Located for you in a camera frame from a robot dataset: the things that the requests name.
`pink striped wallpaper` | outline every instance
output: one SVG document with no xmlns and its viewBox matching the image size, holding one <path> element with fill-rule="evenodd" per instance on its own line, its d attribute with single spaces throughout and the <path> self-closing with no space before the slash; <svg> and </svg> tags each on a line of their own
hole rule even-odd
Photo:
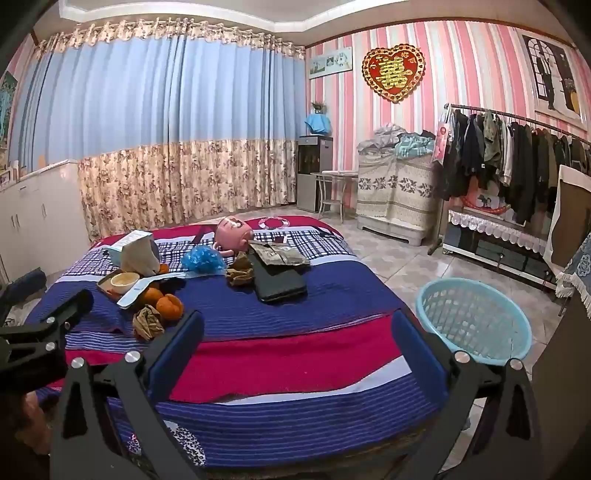
<svg viewBox="0 0 591 480">
<path fill-rule="evenodd" d="M 361 62 L 372 48 L 398 43 L 421 49 L 426 72 L 416 90 L 394 104 L 370 90 Z M 356 169 L 355 147 L 383 124 L 393 122 L 408 131 L 434 132 L 446 102 L 512 112 L 587 137 L 576 127 L 534 111 L 526 57 L 513 27 L 466 21 L 393 25 L 327 41 L 309 48 L 307 58 L 342 47 L 353 47 L 353 71 L 309 80 L 306 92 L 308 100 L 322 100 L 327 105 L 335 139 L 334 168 Z M 577 86 L 579 104 L 591 122 L 591 70 L 578 51 L 573 57 L 575 65 L 571 67 L 582 84 Z"/>
</svg>

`white bowl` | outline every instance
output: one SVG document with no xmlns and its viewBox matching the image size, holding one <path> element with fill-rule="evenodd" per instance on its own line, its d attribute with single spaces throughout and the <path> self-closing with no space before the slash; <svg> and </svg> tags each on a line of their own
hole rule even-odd
<svg viewBox="0 0 591 480">
<path fill-rule="evenodd" d="M 111 278 L 111 285 L 120 295 L 126 294 L 131 287 L 139 280 L 139 275 L 135 272 L 123 272 Z"/>
</svg>

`metal screw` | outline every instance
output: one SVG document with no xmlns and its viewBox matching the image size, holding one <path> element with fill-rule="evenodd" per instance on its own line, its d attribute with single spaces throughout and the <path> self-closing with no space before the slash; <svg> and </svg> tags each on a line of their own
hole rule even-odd
<svg viewBox="0 0 591 480">
<path fill-rule="evenodd" d="M 470 355 L 462 351 L 454 353 L 453 357 L 456 359 L 456 362 L 461 364 L 466 364 L 470 361 Z"/>
<path fill-rule="evenodd" d="M 81 356 L 77 356 L 72 360 L 72 368 L 82 368 L 84 366 L 84 359 Z"/>
<path fill-rule="evenodd" d="M 517 360 L 516 358 L 509 360 L 509 365 L 513 370 L 521 370 L 523 368 L 523 362 L 521 360 Z"/>
<path fill-rule="evenodd" d="M 139 353 L 137 350 L 132 350 L 125 354 L 125 361 L 129 364 L 134 364 L 140 359 L 141 356 L 141 353 Z"/>
</svg>

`potted plant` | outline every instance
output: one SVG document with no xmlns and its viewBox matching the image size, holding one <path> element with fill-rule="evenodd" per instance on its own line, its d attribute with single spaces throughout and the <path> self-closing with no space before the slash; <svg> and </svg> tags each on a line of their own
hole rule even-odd
<svg viewBox="0 0 591 480">
<path fill-rule="evenodd" d="M 324 113 L 324 111 L 326 110 L 326 105 L 323 102 L 313 100 L 312 108 L 314 109 L 315 113 Z"/>
</svg>

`red heart decoration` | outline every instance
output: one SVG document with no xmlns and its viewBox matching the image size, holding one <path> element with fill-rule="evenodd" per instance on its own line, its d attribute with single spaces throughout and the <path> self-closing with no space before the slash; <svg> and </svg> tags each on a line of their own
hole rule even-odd
<svg viewBox="0 0 591 480">
<path fill-rule="evenodd" d="M 425 74 L 425 57 L 412 45 L 374 48 L 363 59 L 363 78 L 377 94 L 391 102 L 406 98 Z"/>
</svg>

